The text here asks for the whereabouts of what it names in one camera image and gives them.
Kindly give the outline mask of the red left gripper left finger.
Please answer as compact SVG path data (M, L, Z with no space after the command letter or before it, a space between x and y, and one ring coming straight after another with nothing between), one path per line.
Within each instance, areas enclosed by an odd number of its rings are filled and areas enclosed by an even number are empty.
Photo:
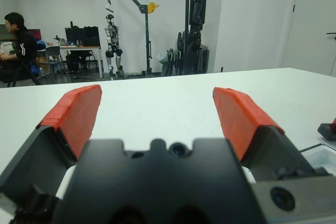
M98 84L65 93L1 173L1 193L22 195L32 185L56 193L92 135L101 97Z

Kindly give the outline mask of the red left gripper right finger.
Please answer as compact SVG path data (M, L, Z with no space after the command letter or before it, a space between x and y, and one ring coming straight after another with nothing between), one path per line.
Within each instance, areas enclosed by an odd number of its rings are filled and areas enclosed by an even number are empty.
M284 130L249 95L215 87L213 100L224 137L255 181L329 175L323 167L312 167Z

